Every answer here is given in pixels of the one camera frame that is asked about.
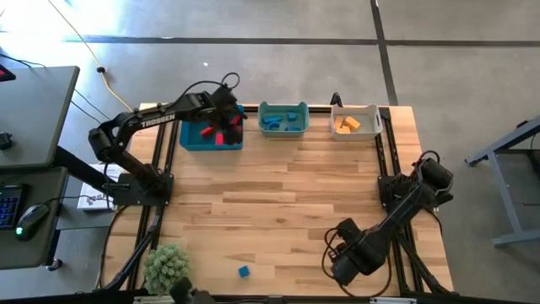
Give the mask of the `black aluminium table frame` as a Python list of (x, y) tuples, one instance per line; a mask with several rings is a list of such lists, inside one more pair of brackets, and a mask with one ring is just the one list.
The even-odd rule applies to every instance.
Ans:
[[(323, 254), (341, 220), (367, 228), (383, 219), (378, 178), (410, 172), (421, 152), (411, 108), (384, 107), (381, 134), (358, 142), (332, 139), (328, 106), (312, 108), (299, 138), (263, 136), (257, 109), (246, 109), (239, 150), (183, 149), (178, 124), (144, 130), (132, 142), (137, 157), (174, 175), (156, 241), (187, 253), (192, 283), (218, 301), (345, 301), (426, 290), (403, 250), (346, 289), (327, 277)], [(241, 278), (245, 265), (250, 275)]]

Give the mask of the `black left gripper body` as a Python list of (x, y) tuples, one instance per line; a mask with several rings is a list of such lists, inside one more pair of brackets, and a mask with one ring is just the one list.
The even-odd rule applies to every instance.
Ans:
[(227, 86), (218, 87), (211, 95), (210, 100), (216, 108), (213, 114), (213, 121), (217, 123), (219, 127), (228, 127), (230, 125), (230, 118), (239, 116), (241, 119), (245, 118), (245, 114), (239, 109), (237, 105), (237, 98), (232, 93), (232, 89)]

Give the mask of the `teal plastic bin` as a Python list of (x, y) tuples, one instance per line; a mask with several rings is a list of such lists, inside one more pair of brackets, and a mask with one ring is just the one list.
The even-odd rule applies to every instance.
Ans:
[[(287, 114), (289, 112), (295, 112), (297, 114), (297, 120), (290, 122)], [(277, 131), (267, 130), (267, 125), (262, 119), (270, 116), (282, 116), (283, 120), (280, 122), (280, 128)], [(302, 137), (307, 131), (310, 122), (309, 108), (304, 102), (300, 102), (296, 105), (271, 105), (266, 101), (262, 102), (258, 107), (257, 122), (259, 129), (263, 136), (269, 138), (298, 138)], [(302, 128), (299, 132), (287, 132), (285, 128), (287, 126)]]

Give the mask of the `white plastic bin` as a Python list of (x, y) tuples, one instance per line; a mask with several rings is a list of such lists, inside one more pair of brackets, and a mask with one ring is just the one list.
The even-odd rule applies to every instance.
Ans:
[[(336, 117), (353, 117), (361, 123), (358, 131), (351, 131), (349, 134), (339, 134), (336, 132), (334, 120)], [(361, 107), (333, 106), (331, 108), (330, 126), (332, 139), (335, 141), (366, 141), (374, 139), (382, 131), (381, 114), (378, 106), (368, 105)]]

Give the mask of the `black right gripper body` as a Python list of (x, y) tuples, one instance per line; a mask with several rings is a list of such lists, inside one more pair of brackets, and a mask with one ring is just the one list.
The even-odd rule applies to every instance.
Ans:
[(359, 274), (371, 274), (370, 265), (355, 251), (338, 252), (331, 260), (332, 276), (340, 285), (349, 285)]

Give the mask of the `dark grey desk top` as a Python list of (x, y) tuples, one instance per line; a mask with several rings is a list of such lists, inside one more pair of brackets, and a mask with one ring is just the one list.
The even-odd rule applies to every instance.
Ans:
[(67, 171), (62, 167), (19, 174), (0, 174), (0, 186), (24, 185), (15, 225), (32, 205), (46, 204), (50, 209), (35, 236), (26, 242), (15, 238), (15, 226), (11, 230), (0, 230), (0, 270), (45, 266), (54, 271), (63, 266), (63, 261), (57, 258), (55, 253), (60, 236), (57, 221), (64, 199), (66, 180)]

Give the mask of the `black backlit keyboard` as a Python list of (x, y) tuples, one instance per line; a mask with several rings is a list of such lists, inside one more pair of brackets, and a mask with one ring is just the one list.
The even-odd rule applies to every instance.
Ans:
[(0, 230), (14, 228), (23, 194), (22, 184), (0, 186)]

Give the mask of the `green artificial plant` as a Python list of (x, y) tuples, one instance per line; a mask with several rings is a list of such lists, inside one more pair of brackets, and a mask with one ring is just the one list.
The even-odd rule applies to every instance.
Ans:
[(158, 245), (143, 263), (143, 287), (150, 295), (163, 296), (191, 269), (188, 255), (177, 244)]

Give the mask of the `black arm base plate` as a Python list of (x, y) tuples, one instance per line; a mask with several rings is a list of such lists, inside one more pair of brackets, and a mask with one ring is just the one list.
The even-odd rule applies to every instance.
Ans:
[[(386, 210), (392, 211), (411, 190), (417, 186), (417, 182), (409, 176), (380, 176), (378, 179), (381, 204)], [(441, 204), (454, 198), (449, 191), (439, 192), (434, 198), (422, 198), (419, 205), (425, 209), (437, 208)]]
[(162, 174), (153, 185), (143, 185), (133, 174), (122, 173), (117, 182), (103, 184), (104, 193), (119, 206), (166, 206), (170, 202), (174, 176)]

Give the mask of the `white edge bracket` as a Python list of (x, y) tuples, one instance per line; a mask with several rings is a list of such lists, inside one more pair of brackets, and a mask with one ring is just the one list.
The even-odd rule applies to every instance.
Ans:
[(418, 304), (414, 298), (406, 297), (371, 297), (369, 304)]
[(132, 304), (174, 304), (171, 296), (135, 296)]

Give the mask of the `black rounded object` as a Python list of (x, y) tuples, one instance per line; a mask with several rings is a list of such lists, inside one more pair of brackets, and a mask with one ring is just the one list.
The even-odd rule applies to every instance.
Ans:
[(194, 288), (187, 277), (180, 278), (169, 294), (175, 304), (217, 304), (208, 291)]

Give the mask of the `black computer mouse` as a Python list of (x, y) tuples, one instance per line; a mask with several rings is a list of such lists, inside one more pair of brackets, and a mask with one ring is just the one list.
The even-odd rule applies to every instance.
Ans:
[(15, 226), (15, 238), (18, 241), (26, 242), (33, 238), (41, 222), (48, 216), (50, 212), (46, 204), (35, 204), (30, 206), (20, 216), (19, 221)]

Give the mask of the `white paper booklet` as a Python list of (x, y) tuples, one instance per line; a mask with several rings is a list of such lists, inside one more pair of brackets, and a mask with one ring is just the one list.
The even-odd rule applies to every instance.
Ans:
[[(119, 176), (122, 173), (122, 168), (116, 164), (108, 166), (105, 164), (92, 164), (91, 167), (100, 173), (102, 173), (105, 167), (107, 167), (106, 175), (115, 182), (118, 181)], [(113, 197), (106, 198), (101, 191), (93, 188), (87, 183), (84, 183), (81, 187), (80, 197), (78, 198), (77, 209), (83, 211), (116, 211), (117, 207), (114, 205)]]

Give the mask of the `blue plastic bin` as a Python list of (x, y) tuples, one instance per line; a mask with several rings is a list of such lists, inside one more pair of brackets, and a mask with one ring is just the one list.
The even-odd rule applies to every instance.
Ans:
[[(244, 107), (238, 105), (239, 109), (244, 113)], [(189, 151), (214, 151), (214, 150), (235, 150), (243, 147), (243, 134), (240, 136), (240, 141), (236, 144), (215, 144), (215, 136), (217, 133), (223, 133), (221, 130), (215, 129), (210, 136), (203, 137), (200, 132), (206, 128), (212, 127), (207, 122), (183, 122), (181, 124), (181, 135), (179, 144), (182, 148)]]

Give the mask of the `grey metal cart frame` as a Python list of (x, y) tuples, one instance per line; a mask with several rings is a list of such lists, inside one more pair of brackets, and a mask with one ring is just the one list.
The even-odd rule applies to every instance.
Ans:
[(492, 240), (494, 247), (540, 240), (540, 228), (524, 229), (515, 207), (520, 198), (526, 206), (540, 206), (540, 148), (516, 147), (528, 139), (533, 141), (536, 138), (540, 139), (540, 116), (521, 122), (512, 132), (465, 159), (468, 166), (488, 161), (499, 187), (513, 231), (495, 237)]

